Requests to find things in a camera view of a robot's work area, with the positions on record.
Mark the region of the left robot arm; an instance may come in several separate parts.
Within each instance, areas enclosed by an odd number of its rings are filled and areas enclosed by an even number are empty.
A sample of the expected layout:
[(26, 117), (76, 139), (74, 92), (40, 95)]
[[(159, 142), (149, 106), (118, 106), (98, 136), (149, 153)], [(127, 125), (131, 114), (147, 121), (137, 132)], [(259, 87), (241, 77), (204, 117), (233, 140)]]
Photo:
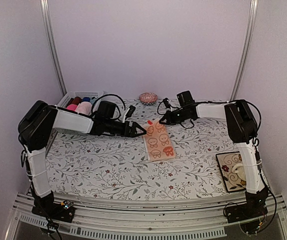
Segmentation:
[(85, 115), (38, 100), (26, 113), (18, 125), (18, 140), (23, 146), (21, 165), (26, 168), (34, 198), (33, 214), (46, 218), (49, 224), (54, 220), (71, 223), (76, 211), (69, 200), (54, 202), (48, 181), (46, 150), (54, 129), (92, 136), (136, 138), (146, 135), (147, 131), (137, 122), (127, 120), (135, 111), (134, 106), (119, 114), (121, 121), (114, 116), (116, 107), (115, 103), (103, 100), (96, 111)]

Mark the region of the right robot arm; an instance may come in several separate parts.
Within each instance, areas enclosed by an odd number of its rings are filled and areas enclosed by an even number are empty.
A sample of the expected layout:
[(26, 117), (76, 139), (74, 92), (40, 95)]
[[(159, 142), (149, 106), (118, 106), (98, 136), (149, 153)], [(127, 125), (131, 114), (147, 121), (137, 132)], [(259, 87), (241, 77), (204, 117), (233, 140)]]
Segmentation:
[(225, 120), (228, 136), (241, 155), (246, 181), (246, 202), (227, 205), (223, 210), (227, 221), (235, 223), (266, 215), (269, 187), (262, 174), (262, 159), (258, 151), (260, 124), (251, 111), (252, 104), (244, 99), (195, 101), (188, 90), (177, 94), (177, 99), (178, 107), (172, 106), (168, 98), (162, 100), (166, 112), (162, 114), (160, 124), (172, 126), (200, 118)]

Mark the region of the orange patterned towel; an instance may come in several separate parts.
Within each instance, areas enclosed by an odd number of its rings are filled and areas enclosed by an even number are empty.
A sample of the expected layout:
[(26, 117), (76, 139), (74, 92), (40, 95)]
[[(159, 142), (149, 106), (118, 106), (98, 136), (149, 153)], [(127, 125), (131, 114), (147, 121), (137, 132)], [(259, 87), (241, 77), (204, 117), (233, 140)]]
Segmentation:
[(170, 160), (176, 157), (175, 148), (164, 124), (159, 120), (148, 120), (144, 126), (146, 134), (143, 136), (144, 145), (151, 162)]

